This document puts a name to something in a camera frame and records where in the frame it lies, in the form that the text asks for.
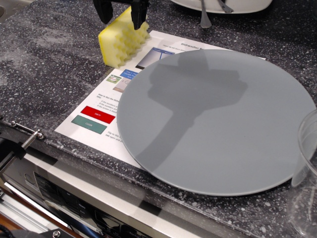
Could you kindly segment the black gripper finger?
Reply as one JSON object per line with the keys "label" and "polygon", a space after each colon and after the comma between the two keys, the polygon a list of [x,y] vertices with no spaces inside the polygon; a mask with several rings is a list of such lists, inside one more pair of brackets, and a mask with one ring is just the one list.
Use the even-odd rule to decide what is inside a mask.
{"label": "black gripper finger", "polygon": [[113,17],[113,8],[110,0],[93,0],[94,7],[102,23],[108,24]]}
{"label": "black gripper finger", "polygon": [[148,0],[133,0],[131,3],[131,17],[134,29],[140,29],[141,25],[146,21],[147,9],[149,7]]}

